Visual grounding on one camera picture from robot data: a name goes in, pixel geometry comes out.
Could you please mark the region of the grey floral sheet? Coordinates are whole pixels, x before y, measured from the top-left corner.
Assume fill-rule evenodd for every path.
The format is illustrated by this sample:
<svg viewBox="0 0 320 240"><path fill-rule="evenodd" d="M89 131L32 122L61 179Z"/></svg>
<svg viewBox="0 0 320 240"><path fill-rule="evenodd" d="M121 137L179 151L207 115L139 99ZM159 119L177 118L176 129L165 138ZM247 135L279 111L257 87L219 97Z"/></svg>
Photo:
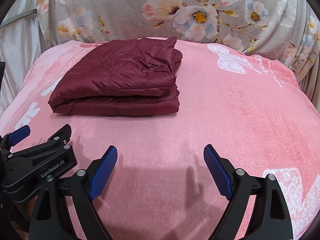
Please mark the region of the grey floral sheet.
<svg viewBox="0 0 320 240"><path fill-rule="evenodd" d="M319 106L319 19L306 0L37 0L47 48L172 37L279 60Z"/></svg>

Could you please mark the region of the silver satin curtain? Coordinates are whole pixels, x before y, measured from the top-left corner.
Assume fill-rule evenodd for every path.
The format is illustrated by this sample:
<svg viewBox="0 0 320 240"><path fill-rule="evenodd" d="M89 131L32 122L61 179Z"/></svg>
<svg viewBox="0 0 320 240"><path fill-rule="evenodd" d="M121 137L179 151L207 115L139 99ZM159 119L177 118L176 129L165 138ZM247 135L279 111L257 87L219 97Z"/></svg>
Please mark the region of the silver satin curtain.
<svg viewBox="0 0 320 240"><path fill-rule="evenodd" d="M30 67L45 51L36 9L37 0L16 0L4 20L11 22L1 28L1 61L5 62L1 86L1 114L9 107L23 87Z"/></svg>

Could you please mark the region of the pink fleece blanket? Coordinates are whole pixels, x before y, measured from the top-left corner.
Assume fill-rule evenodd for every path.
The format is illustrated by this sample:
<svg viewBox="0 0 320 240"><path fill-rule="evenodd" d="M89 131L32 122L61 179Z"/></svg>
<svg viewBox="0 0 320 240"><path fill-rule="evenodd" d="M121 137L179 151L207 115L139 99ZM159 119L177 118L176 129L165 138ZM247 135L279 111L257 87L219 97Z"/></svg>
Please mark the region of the pink fleece blanket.
<svg viewBox="0 0 320 240"><path fill-rule="evenodd" d="M1 134L29 125L15 150L46 141L63 125L72 128L78 168L108 146L118 161L94 205L114 239L207 239L227 200L206 167L203 149L248 174L274 174L285 196L294 239L319 211L319 113L278 61L248 57L244 73L218 67L212 46L178 41L180 109L176 114L57 115L48 105L64 74L96 44L70 41L44 52L1 116Z"/></svg>

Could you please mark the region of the maroon puffer jacket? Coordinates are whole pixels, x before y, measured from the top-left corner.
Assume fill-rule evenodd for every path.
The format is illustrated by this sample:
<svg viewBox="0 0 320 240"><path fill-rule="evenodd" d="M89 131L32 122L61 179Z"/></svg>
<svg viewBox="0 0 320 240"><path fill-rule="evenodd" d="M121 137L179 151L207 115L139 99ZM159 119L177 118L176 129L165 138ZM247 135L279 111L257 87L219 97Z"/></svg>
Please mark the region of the maroon puffer jacket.
<svg viewBox="0 0 320 240"><path fill-rule="evenodd" d="M176 42L173 36L101 44L62 77L48 104L54 113L69 115L174 114L183 59Z"/></svg>

